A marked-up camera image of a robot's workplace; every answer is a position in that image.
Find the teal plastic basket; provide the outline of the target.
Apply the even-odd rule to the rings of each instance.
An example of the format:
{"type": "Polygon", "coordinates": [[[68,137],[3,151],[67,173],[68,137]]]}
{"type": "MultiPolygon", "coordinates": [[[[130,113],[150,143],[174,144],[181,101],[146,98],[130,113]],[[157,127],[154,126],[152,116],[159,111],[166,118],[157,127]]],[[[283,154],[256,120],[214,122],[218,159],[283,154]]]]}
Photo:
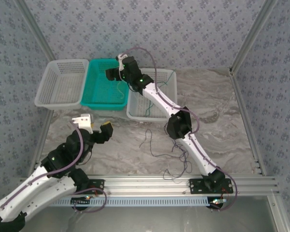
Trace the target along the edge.
{"type": "Polygon", "coordinates": [[[109,81],[107,69],[117,68],[114,58],[93,59],[89,62],[81,105],[92,110],[121,111],[127,105],[129,88],[125,82],[109,81]]]}

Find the white basket with rounded rim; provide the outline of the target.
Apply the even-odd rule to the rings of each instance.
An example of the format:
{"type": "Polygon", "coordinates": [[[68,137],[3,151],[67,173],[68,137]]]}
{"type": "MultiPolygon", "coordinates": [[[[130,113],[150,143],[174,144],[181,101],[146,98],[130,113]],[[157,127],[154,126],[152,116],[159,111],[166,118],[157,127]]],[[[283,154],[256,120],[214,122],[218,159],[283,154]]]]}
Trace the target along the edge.
{"type": "MultiPolygon", "coordinates": [[[[160,90],[177,103],[177,79],[173,70],[157,69],[157,82],[160,90]]],[[[139,93],[129,91],[127,116],[138,122],[166,122],[165,114],[149,99],[139,93]]]]}

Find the white basket with sloped walls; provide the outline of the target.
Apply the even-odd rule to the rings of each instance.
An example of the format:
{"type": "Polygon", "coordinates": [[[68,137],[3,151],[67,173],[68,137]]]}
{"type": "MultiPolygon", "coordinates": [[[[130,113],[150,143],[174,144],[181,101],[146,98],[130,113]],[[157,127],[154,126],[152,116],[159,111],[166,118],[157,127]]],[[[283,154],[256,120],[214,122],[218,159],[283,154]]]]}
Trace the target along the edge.
{"type": "Polygon", "coordinates": [[[81,108],[89,61],[61,59],[49,62],[43,73],[34,104],[49,110],[81,108]]]}

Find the small black circuit board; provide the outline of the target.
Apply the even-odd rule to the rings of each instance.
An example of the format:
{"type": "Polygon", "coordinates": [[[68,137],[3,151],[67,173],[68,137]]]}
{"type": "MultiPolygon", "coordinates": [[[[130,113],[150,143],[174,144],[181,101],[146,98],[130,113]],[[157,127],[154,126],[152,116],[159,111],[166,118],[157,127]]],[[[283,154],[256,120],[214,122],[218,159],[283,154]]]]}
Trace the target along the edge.
{"type": "Polygon", "coordinates": [[[209,203],[207,208],[213,210],[220,210],[223,207],[224,203],[227,202],[227,200],[224,198],[208,197],[207,199],[209,203]]]}
{"type": "Polygon", "coordinates": [[[70,200],[71,205],[89,205],[90,198],[88,197],[74,197],[70,200]]]}

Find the grey metal panel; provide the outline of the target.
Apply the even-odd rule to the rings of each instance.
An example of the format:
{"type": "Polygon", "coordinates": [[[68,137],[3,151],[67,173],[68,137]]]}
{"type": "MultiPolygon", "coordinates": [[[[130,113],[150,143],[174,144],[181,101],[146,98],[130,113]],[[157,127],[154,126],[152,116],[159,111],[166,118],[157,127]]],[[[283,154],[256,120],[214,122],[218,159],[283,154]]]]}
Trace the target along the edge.
{"type": "Polygon", "coordinates": [[[242,196],[226,211],[200,206],[106,207],[77,214],[70,207],[48,207],[21,232],[290,232],[275,196],[242,196]]]}

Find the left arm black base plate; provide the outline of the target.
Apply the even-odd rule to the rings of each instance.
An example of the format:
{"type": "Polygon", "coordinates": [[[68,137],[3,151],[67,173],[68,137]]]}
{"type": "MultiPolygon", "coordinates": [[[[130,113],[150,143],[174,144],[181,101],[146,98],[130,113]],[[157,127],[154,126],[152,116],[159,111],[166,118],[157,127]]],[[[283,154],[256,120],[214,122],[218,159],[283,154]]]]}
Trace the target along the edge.
{"type": "Polygon", "coordinates": [[[92,188],[104,190],[104,179],[90,179],[86,186],[86,189],[88,189],[86,194],[101,195],[102,193],[100,191],[94,190],[92,188]]]}

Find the aluminium mounting rail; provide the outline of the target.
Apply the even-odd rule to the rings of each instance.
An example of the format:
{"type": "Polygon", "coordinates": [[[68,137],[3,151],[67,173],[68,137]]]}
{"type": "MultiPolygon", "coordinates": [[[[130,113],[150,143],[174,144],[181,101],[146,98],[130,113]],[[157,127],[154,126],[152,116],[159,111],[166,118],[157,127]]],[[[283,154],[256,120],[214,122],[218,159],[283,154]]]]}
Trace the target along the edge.
{"type": "MultiPolygon", "coordinates": [[[[105,180],[104,191],[118,197],[166,197],[190,195],[189,180],[198,175],[184,175],[174,181],[161,175],[89,175],[90,179],[105,180]]],[[[255,174],[233,174],[238,196],[278,195],[274,177],[255,174]]]]}

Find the aluminium frame post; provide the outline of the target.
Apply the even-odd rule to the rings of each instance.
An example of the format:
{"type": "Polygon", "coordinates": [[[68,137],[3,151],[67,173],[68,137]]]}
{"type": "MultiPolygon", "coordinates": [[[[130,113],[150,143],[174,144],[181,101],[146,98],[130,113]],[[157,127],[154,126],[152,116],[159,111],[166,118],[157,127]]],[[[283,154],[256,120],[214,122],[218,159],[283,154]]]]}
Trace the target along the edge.
{"type": "Polygon", "coordinates": [[[248,52],[250,51],[251,47],[253,46],[258,34],[262,30],[264,24],[266,23],[269,15],[271,14],[273,8],[277,4],[278,0],[265,0],[264,4],[262,5],[259,13],[257,14],[252,27],[248,31],[247,36],[244,39],[243,44],[241,45],[231,67],[230,73],[235,75],[236,72],[239,70],[241,64],[245,60],[248,52]]]}
{"type": "Polygon", "coordinates": [[[35,37],[38,45],[40,46],[41,50],[45,54],[46,58],[49,61],[56,60],[56,57],[49,46],[46,38],[44,37],[40,27],[38,26],[34,15],[31,13],[29,7],[27,6],[25,0],[13,0],[17,8],[19,9],[22,17],[24,18],[25,22],[27,23],[30,31],[32,32],[33,36],[35,37]]]}

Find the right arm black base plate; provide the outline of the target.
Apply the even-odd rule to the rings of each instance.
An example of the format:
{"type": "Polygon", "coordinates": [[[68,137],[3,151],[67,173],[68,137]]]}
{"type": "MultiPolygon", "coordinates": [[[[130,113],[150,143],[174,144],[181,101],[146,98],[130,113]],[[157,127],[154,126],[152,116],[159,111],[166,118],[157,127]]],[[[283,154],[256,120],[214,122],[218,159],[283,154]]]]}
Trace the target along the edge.
{"type": "Polygon", "coordinates": [[[224,179],[220,183],[209,184],[204,179],[190,179],[188,186],[191,194],[222,194],[234,193],[230,179],[224,179]]]}

